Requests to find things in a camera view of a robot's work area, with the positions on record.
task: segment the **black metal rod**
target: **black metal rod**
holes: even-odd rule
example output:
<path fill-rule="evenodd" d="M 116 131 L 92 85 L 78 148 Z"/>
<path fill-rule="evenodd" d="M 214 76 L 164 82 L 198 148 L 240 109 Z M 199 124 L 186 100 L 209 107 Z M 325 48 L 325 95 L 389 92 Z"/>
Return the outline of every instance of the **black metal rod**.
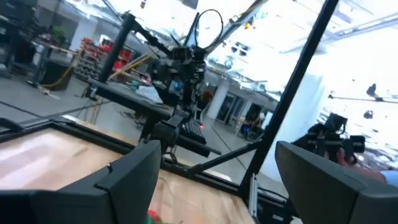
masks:
<path fill-rule="evenodd" d="M 214 166 L 220 165 L 224 162 L 230 161 L 231 159 L 235 159 L 238 156 L 242 156 L 243 154 L 251 152 L 251 151 L 257 149 L 258 145 L 259 145 L 259 142 L 254 142 L 254 143 L 248 144 L 247 146 L 243 146 L 240 149 L 237 149 L 235 151 L 224 154 L 220 157 L 212 159 L 203 164 L 197 164 L 197 165 L 193 166 L 191 169 L 189 169 L 189 172 L 197 174 L 199 172 L 208 170 Z"/>
<path fill-rule="evenodd" d="M 308 36 L 307 42 L 305 43 L 300 58 L 298 59 L 297 64 L 293 70 L 293 74 L 290 77 L 289 82 L 287 83 L 282 98 L 280 99 L 275 113 L 270 120 L 269 126 L 266 129 L 266 138 L 262 139 L 261 145 L 253 156 L 248 170 L 246 171 L 241 185 L 239 186 L 239 194 L 240 196 L 242 196 L 242 198 L 246 198 L 249 195 L 251 176 L 253 175 L 253 173 L 258 174 L 258 172 L 260 171 L 262 163 L 264 162 L 264 159 L 266 158 L 269 149 L 274 142 L 276 134 L 278 133 L 278 130 L 285 118 L 286 112 L 293 101 L 293 98 L 300 86 L 301 81 L 303 80 L 308 65 L 311 62 L 312 56 L 317 50 L 319 41 L 322 38 L 322 35 L 329 23 L 330 17 L 335 11 L 337 4 L 338 0 L 327 0 L 319 13 L 314 27 L 311 30 L 310 35 Z"/>
<path fill-rule="evenodd" d="M 112 51 L 109 54 L 108 58 L 106 59 L 103 68 L 101 69 L 98 81 L 106 83 L 109 76 L 111 75 L 113 65 L 119 57 L 119 53 L 123 48 L 124 42 L 126 41 L 130 31 L 134 27 L 134 23 L 136 22 L 135 19 L 136 18 L 132 14 L 130 13 L 126 14 L 123 20 L 122 28 L 120 29 L 119 34 L 113 43 Z"/>

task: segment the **wooden tabletop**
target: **wooden tabletop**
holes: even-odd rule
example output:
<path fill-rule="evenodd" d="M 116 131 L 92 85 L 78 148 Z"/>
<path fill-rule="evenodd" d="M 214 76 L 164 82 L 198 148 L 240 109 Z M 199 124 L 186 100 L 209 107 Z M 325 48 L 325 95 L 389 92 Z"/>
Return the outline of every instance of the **wooden tabletop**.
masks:
<path fill-rule="evenodd" d="M 65 118 L 100 131 L 76 118 Z M 0 189 L 58 190 L 120 157 L 93 143 L 46 129 L 0 144 Z M 150 209 L 166 223 L 254 223 L 239 197 L 164 170 L 159 172 Z"/>

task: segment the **floor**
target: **floor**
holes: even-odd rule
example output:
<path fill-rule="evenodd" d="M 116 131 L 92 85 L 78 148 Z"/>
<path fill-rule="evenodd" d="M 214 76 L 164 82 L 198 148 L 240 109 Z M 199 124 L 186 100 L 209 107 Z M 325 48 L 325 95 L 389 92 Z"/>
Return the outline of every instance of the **floor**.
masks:
<path fill-rule="evenodd" d="M 80 109 L 84 106 L 92 106 L 90 101 L 80 97 L 85 88 L 85 83 L 72 78 L 66 91 L 51 92 L 53 96 L 50 96 L 30 87 L 23 78 L 0 78 L 0 117 L 5 117 L 18 123 L 29 123 L 37 120 L 38 117 L 56 118 L 61 114 L 69 114 L 88 121 L 93 115 L 93 108 Z M 129 109 L 123 106 L 105 102 L 100 107 L 96 125 L 106 131 L 112 131 L 127 138 L 138 139 L 141 130 L 137 128 L 134 120 L 123 113 L 125 111 L 130 112 Z M 205 119 L 204 125 L 203 135 L 206 137 L 207 145 L 221 151 L 223 154 L 247 144 L 245 140 L 235 136 L 232 130 L 226 129 L 217 121 Z M 233 182 L 240 183 L 253 155 L 254 152 L 247 153 L 212 169 L 230 176 Z M 205 158 L 181 147 L 177 148 L 176 156 L 194 164 L 206 162 L 217 157 L 217 155 L 211 153 L 209 158 Z M 287 192 L 281 183 L 263 174 L 259 174 L 258 180 L 261 187 L 287 196 Z"/>

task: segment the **wooden table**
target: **wooden table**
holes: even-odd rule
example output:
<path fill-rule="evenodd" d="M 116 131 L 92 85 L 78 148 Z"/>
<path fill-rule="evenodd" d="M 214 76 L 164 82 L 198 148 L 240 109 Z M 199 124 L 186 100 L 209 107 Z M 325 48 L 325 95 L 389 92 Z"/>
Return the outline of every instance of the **wooden table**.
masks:
<path fill-rule="evenodd" d="M 100 131 L 92 124 L 66 118 Z M 134 144 L 122 136 L 103 133 Z M 120 157 L 93 143 L 46 129 L 0 144 L 0 189 L 58 190 Z M 164 170 L 159 172 L 150 209 L 173 224 L 254 223 L 239 197 Z"/>

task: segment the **camera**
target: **camera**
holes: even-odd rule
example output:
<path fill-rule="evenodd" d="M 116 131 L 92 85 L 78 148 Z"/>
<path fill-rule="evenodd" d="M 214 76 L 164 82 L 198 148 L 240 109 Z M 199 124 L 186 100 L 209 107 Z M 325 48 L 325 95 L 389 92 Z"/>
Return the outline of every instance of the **camera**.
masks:
<path fill-rule="evenodd" d="M 307 134 L 292 144 L 315 153 L 319 156 L 329 155 L 329 160 L 337 162 L 337 152 L 340 148 L 345 151 L 345 161 L 350 165 L 357 163 L 355 153 L 365 151 L 365 137 L 352 135 L 343 138 L 341 135 L 346 131 L 347 118 L 330 113 L 325 124 L 315 124 Z"/>

